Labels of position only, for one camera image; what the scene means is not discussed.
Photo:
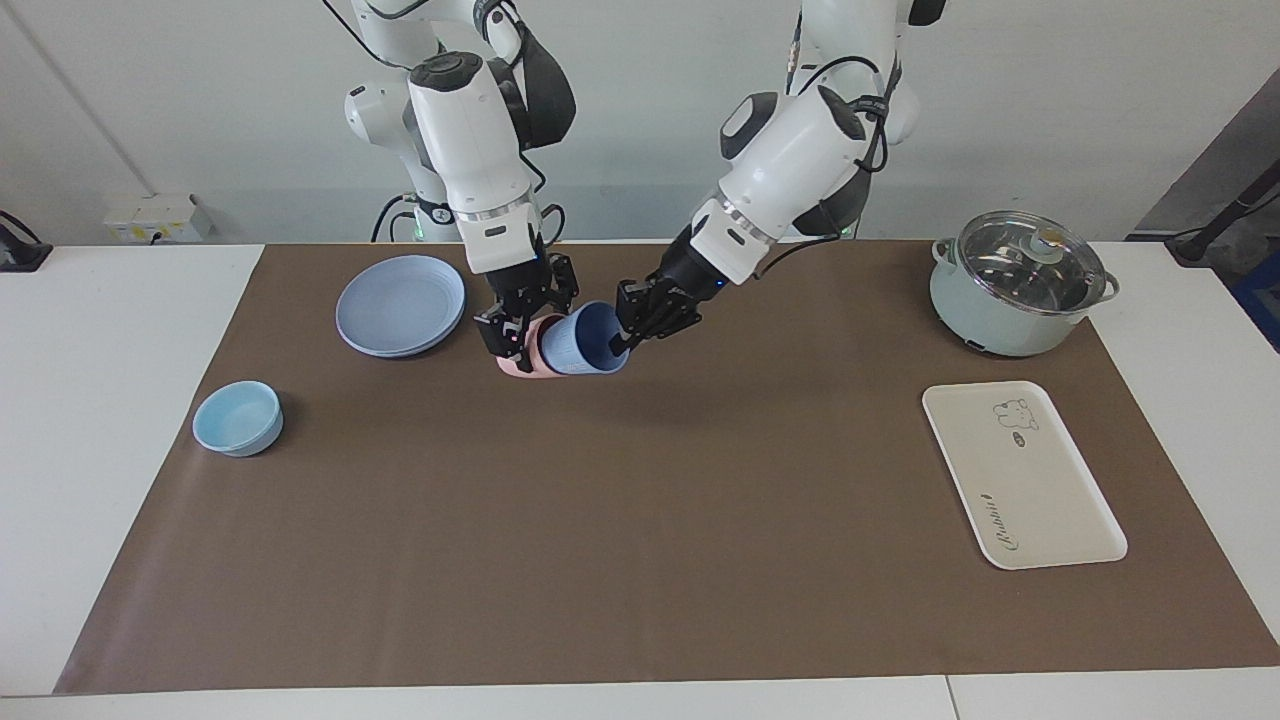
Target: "pink cup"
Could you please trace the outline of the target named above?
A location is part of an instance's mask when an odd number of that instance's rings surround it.
[[[556,323],[563,319],[564,315],[561,315],[559,313],[553,313],[550,315],[543,315],[541,318],[538,318],[532,323],[529,323],[529,329],[525,332],[525,351],[529,352],[529,361],[532,363],[534,365],[532,373],[526,373],[521,370],[520,368],[516,366],[516,361],[508,357],[498,357],[498,368],[500,368],[503,373],[507,373],[513,378],[520,378],[524,380],[548,380],[553,378],[566,377],[557,373],[556,370],[552,370],[550,365],[548,365],[547,361],[543,360],[543,351],[540,347],[543,333],[547,332],[547,328],[554,325]]]

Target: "table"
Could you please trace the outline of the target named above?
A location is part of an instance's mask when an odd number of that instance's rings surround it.
[[[1181,269],[1155,245],[1097,250],[1125,284],[1096,313],[1098,332],[1280,634],[1280,450],[1268,424],[1280,356],[1210,272]],[[260,252],[64,247],[35,275],[0,278],[0,694],[52,688]],[[1271,717],[1280,670],[0,701],[22,717],[1120,717],[1139,707]]]

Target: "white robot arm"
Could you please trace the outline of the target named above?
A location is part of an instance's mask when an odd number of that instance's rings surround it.
[[[945,3],[803,1],[792,69],[803,37],[824,64],[799,90],[753,95],[730,115],[721,154],[732,169],[659,268],[618,284],[616,354],[700,322],[699,304],[750,279],[787,228],[835,237],[858,220],[890,135],[900,142],[919,115],[914,94],[902,92],[899,38],[910,24],[937,20]]]
[[[512,0],[352,4],[362,44],[404,74],[399,83],[352,91],[348,120],[360,137],[404,161],[420,224],[448,224],[461,237],[471,270],[497,295],[475,318],[486,347],[529,372],[529,322],[547,305],[568,311],[577,296],[572,263],[547,252],[524,158],[568,132],[577,110],[568,81]],[[497,58],[447,51],[434,22],[475,28]],[[421,223],[424,214],[430,223]]]

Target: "white wall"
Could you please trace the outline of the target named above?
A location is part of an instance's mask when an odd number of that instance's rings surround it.
[[[521,1],[579,97],[566,142],[532,154],[568,237],[687,220],[724,169],[724,115],[781,86],[797,5]],[[925,115],[864,236],[1016,206],[1119,240],[1276,69],[1277,33],[1275,0],[952,0],[908,41]],[[343,94],[383,70],[317,0],[0,0],[0,205],[55,242],[101,241],[101,196],[140,186],[195,192],[224,241],[362,240],[407,186],[346,127]]]

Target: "blue cup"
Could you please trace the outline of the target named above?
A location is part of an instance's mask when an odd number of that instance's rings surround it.
[[[280,398],[253,380],[232,383],[205,400],[192,419],[192,433],[206,450],[230,457],[262,452],[284,429]]]
[[[609,341],[620,332],[622,325],[612,305],[588,302],[547,329],[543,360],[562,375],[612,375],[631,355],[630,350],[621,356],[609,350]]]

